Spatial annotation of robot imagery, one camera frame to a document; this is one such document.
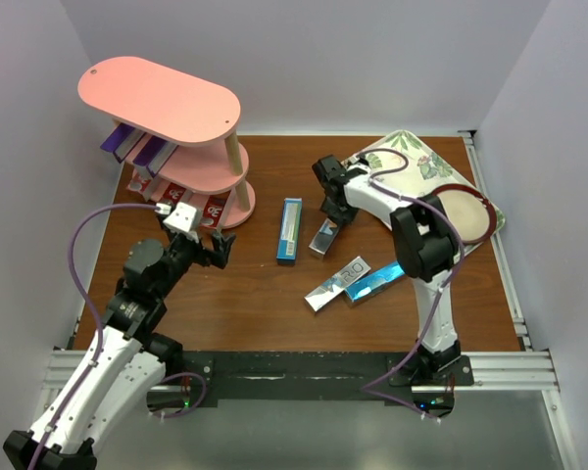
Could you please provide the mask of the red 3D toothpaste box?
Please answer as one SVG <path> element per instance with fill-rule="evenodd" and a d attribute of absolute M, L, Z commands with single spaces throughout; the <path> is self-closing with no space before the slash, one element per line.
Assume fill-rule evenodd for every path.
<path fill-rule="evenodd" d="M 203 209 L 201 226 L 208 229 L 217 229 L 226 208 L 226 199 L 211 196 Z"/>

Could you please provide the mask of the blue green toothpaste box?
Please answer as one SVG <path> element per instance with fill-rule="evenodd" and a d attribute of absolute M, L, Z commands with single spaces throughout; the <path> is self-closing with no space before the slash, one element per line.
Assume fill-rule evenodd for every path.
<path fill-rule="evenodd" d="M 284 200 L 276 253 L 278 265 L 294 265 L 296 262 L 302 208 L 301 198 L 286 198 Z"/>

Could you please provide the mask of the red silver toothpaste box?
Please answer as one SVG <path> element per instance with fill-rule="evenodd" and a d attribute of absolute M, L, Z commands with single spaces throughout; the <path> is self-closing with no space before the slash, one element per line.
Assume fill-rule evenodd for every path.
<path fill-rule="evenodd" d="M 176 204 L 178 202 L 187 202 L 192 196 L 192 192 L 187 188 L 176 183 L 165 182 L 159 201 L 161 203 Z"/>

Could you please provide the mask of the silver R&O sensitive toothpaste box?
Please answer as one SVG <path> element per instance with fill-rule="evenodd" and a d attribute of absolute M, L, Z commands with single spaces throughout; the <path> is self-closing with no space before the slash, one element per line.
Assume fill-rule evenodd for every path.
<path fill-rule="evenodd" d="M 314 235 L 309 249 L 313 256 L 323 259 L 337 238 L 341 227 L 327 218 Z"/>

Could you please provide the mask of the purple toothpaste box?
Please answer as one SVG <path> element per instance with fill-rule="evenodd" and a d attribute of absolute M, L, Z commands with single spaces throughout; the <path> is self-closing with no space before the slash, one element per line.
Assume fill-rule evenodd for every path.
<path fill-rule="evenodd" d="M 100 145 L 100 149 L 121 163 L 143 135 L 142 130 L 126 123 L 120 123 Z"/>
<path fill-rule="evenodd" d="M 152 136 L 134 158 L 133 167 L 142 178 L 154 178 L 177 147 L 178 145 L 171 141 Z"/>

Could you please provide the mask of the shiny blue toothpaste box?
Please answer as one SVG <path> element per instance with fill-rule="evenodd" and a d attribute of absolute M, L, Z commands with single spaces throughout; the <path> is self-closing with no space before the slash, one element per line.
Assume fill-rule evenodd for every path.
<path fill-rule="evenodd" d="M 387 264 L 367 274 L 345 291 L 348 306 L 356 306 L 387 290 L 405 276 L 403 268 L 397 261 Z"/>

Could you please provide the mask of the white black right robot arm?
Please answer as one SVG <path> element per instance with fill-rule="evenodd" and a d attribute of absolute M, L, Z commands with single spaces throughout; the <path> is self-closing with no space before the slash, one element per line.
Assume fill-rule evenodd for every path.
<path fill-rule="evenodd" d="M 333 222 L 348 224 L 364 210 L 390 225 L 396 260 L 413 282 L 419 321 L 415 346 L 390 373 L 407 365 L 423 382 L 437 385 L 451 374 L 452 363 L 462 354 L 451 281 L 466 250 L 436 195 L 411 196 L 383 184 L 382 177 L 408 168 L 408 158 L 400 158 L 402 165 L 375 171 L 364 152 L 347 166 L 329 155 L 313 163 L 312 171 L 324 192 L 320 210 Z"/>

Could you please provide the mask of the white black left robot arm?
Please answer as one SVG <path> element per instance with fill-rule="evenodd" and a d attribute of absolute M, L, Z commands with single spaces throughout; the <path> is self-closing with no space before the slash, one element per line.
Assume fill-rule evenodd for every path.
<path fill-rule="evenodd" d="M 73 375 L 28 430 L 12 432 L 3 444 L 14 468 L 95 468 L 113 428 L 152 387 L 181 377 L 181 344 L 155 331 L 166 296 L 193 264 L 225 268 L 236 236 L 214 232 L 211 248 L 182 233 L 169 239 L 131 247 L 103 328 Z"/>

